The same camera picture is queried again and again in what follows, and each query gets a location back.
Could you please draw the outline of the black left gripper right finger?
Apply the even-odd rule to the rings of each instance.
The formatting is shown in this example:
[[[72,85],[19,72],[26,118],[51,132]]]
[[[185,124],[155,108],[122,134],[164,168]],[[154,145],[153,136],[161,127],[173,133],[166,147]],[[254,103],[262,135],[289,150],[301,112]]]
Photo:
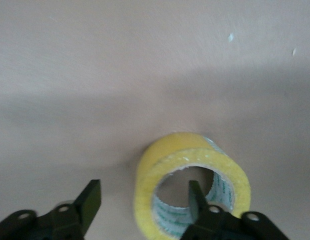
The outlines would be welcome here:
[[[181,240],[289,240],[264,214],[246,211],[239,218],[205,199],[199,182],[189,181],[191,224]]]

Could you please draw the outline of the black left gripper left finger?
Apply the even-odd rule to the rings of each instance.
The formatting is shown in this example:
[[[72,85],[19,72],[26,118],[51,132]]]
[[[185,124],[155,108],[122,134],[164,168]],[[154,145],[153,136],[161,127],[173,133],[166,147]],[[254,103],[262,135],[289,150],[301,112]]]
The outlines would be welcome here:
[[[10,214],[0,222],[0,240],[85,240],[101,201],[101,181],[91,180],[73,202],[45,215],[31,209]]]

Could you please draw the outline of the yellow clear tape roll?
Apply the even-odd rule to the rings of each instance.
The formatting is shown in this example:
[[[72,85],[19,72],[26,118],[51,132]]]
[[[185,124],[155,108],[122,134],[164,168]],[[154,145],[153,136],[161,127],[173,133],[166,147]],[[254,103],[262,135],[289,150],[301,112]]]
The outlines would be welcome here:
[[[171,174],[190,167],[213,171],[208,202],[222,204],[235,217],[249,210],[251,189],[242,168],[209,138],[173,133],[144,151],[136,172],[134,216],[147,240],[178,240],[191,224],[189,207],[172,206],[156,194]]]

